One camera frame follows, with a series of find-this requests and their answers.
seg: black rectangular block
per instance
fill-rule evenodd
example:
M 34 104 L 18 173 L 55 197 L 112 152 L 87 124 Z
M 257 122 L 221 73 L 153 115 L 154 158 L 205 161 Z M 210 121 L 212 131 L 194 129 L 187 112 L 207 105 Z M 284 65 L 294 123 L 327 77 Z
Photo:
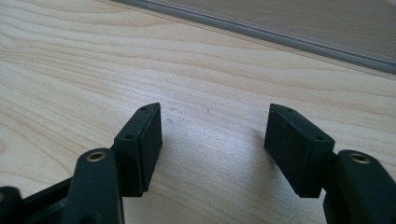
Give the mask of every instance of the black rectangular block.
M 334 140 L 297 111 L 270 105 L 264 147 L 302 198 L 317 198 Z
M 141 197 L 149 182 L 163 145 L 161 106 L 140 107 L 114 139 L 124 197 Z

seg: wood grain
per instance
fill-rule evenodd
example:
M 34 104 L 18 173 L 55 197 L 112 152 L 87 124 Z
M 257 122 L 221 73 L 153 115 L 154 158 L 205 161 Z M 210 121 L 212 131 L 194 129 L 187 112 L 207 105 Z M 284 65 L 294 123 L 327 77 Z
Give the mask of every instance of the wood grain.
M 394 76 L 92 0 L 2 0 L 0 41 L 0 185 L 23 196 L 153 102 L 163 149 L 127 223 L 324 223 L 262 147 L 271 103 L 396 178 Z
M 396 64 L 391 0 L 152 0 Z

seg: mounting hole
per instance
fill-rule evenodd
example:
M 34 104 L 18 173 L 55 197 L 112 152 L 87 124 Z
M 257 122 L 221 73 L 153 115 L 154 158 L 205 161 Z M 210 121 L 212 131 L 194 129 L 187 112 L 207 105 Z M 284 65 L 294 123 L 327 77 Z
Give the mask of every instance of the mounting hole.
M 323 141 L 324 140 L 324 138 L 322 136 L 315 136 L 314 138 L 315 138 L 315 140 L 318 140 L 318 141 Z
M 350 159 L 352 159 L 355 162 L 362 163 L 362 164 L 370 163 L 370 159 L 368 159 L 364 155 L 361 155 L 361 154 L 358 154 L 358 153 L 352 153 L 352 154 L 349 154 L 349 156 L 350 156 Z
M 106 156 L 105 152 L 93 152 L 87 157 L 87 161 L 101 161 Z
M 125 135 L 125 139 L 134 139 L 134 135 L 133 134 L 127 134 L 127 135 Z

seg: black linkage arm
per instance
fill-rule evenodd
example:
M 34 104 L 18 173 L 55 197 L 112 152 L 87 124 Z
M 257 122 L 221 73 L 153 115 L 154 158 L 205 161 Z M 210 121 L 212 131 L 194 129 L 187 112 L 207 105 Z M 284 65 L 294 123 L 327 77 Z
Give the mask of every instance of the black linkage arm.
M 122 196 L 141 197 L 163 145 L 160 104 L 139 108 L 111 149 L 82 154 L 74 176 L 25 199 L 0 188 L 0 224 L 124 223 Z
M 317 198 L 328 223 L 396 223 L 396 184 L 373 157 L 332 152 L 334 140 L 297 111 L 270 105 L 264 147 L 301 198 Z

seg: black plastic part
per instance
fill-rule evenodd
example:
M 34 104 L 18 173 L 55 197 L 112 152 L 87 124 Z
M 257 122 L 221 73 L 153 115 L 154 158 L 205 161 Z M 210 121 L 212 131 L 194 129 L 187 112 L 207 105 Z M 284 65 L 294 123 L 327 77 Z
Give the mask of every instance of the black plastic part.
M 116 156 L 97 148 L 78 158 L 64 208 L 63 224 L 123 223 Z
M 323 209 L 326 215 L 327 223 L 349 223 L 350 213 L 347 207 L 346 199 L 335 176 L 335 164 L 338 156 L 332 154 L 331 159 L 325 163 L 322 173 L 323 188 L 327 194 L 323 202 Z
M 334 140 L 297 111 L 270 105 L 264 147 L 302 198 L 317 198 Z
M 17 218 L 17 208 L 21 206 L 20 191 L 13 187 L 0 188 L 0 223 L 11 223 Z
M 334 169 L 350 212 L 350 224 L 396 223 L 396 184 L 375 158 L 343 150 Z
M 25 198 L 22 207 L 23 223 L 61 223 L 71 179 L 68 178 Z
M 149 182 L 163 145 L 161 106 L 140 107 L 114 139 L 118 156 L 122 196 L 141 197 Z

